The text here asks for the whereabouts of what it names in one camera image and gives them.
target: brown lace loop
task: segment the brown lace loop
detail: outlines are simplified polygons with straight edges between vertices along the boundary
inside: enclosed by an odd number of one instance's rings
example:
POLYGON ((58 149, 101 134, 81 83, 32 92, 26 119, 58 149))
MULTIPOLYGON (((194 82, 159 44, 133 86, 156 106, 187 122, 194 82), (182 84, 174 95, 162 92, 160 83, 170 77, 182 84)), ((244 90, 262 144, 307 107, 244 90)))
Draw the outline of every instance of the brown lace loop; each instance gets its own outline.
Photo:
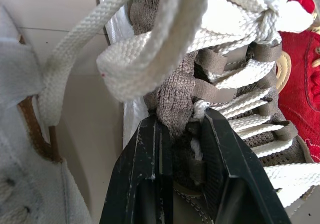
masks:
POLYGON ((217 89, 214 85, 201 79, 195 79, 192 96, 210 103, 225 103, 233 100, 237 90, 233 88, 217 89))
POLYGON ((259 88, 271 88, 272 86, 275 86, 276 83, 276 75, 271 70, 265 77, 258 81, 257 85, 259 88))
POLYGON ((198 52, 195 63, 212 73, 222 74, 225 70, 227 60, 227 57, 206 48, 198 52))
POLYGON ((206 162, 195 159, 189 160, 189 173, 192 180, 202 184, 206 182, 206 162))
POLYGON ((275 47, 268 45, 257 44, 254 49, 254 59, 260 62, 273 62, 277 61, 282 52, 282 44, 275 47))
POLYGON ((258 109, 261 116, 272 116, 277 112, 277 108, 277 104, 272 100, 271 102, 260 106, 258 109))
POLYGON ((277 124, 284 125, 283 128, 275 131, 279 140, 290 140, 298 135, 298 130, 291 121, 282 121, 277 124))

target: shoe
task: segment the shoe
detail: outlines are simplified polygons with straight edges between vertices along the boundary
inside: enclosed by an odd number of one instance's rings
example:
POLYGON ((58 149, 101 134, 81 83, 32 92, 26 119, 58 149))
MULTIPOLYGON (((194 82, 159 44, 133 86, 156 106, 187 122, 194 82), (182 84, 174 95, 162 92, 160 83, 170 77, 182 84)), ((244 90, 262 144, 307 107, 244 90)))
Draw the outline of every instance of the shoe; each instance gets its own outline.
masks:
MULTIPOLYGON (((77 52, 128 1, 103 1, 53 51, 43 69, 45 89, 37 100, 47 126, 59 122, 67 78, 77 52)), ((152 101, 147 102, 149 107, 153 105, 150 111, 157 108, 158 118, 168 126, 174 142, 174 188, 195 207, 195 214, 201 217, 198 221, 211 223, 215 217, 201 208, 204 198, 199 181, 190 178, 189 160, 199 161, 202 155, 197 129, 187 124, 197 126, 207 108, 227 117, 261 158, 284 207, 312 185, 318 185, 320 167, 306 163, 311 161, 308 149, 297 141, 294 126, 278 110, 273 86, 275 61, 281 54, 277 31, 301 32, 312 23, 312 15, 299 3, 287 0, 157 3, 135 0, 131 4, 133 29, 138 23, 135 10, 146 14, 137 18, 141 20, 140 31, 145 33, 136 30, 136 36, 114 43, 98 57, 97 64, 109 91, 118 100, 133 100, 147 93, 156 98, 147 96, 145 100, 152 101), (140 11, 135 3, 140 3, 140 11), (244 59, 244 47, 253 42, 256 45, 244 59)))
POLYGON ((54 128, 46 139, 37 104, 42 78, 32 48, 0 6, 0 223, 89 224, 54 128))
MULTIPOLYGON (((296 0, 313 13, 312 0, 296 0)), ((281 32, 283 50, 290 57, 290 78, 279 93, 279 109, 293 122, 306 142, 314 162, 320 162, 320 92, 319 62, 320 35, 317 28, 302 33, 281 32)))

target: white sneaker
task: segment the white sneaker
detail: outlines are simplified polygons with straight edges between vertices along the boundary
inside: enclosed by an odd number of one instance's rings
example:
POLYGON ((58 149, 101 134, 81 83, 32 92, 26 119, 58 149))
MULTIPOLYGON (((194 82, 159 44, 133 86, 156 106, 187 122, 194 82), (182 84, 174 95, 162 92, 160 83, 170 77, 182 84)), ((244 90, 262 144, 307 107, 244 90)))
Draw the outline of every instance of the white sneaker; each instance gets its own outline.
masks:
POLYGON ((0 223, 89 224, 91 218, 51 128, 46 141, 35 54, 0 6, 0 223))

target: white floor tile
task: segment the white floor tile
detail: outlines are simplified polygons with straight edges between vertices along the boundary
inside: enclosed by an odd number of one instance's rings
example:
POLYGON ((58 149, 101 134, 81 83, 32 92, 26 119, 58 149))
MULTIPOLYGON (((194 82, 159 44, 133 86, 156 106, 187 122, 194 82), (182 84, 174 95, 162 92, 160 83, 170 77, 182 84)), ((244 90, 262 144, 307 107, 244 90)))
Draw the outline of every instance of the white floor tile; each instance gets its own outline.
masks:
POLYGON ((57 126, 60 153, 97 224, 122 151, 123 106, 98 75, 71 76, 65 93, 57 126))

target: white shoe upper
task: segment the white shoe upper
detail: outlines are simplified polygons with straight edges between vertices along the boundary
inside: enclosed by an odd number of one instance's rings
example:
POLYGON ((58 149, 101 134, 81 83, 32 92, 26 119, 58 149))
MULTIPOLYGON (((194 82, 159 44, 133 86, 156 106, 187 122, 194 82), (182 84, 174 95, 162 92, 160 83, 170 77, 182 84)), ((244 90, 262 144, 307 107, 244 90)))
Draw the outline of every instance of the white shoe upper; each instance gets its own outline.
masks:
MULTIPOLYGON (((89 224, 67 162, 53 163, 35 151, 17 106, 43 87, 31 47, 19 43, 14 23, 0 7, 0 223, 89 224)), ((39 117, 35 97, 32 105, 39 117)))

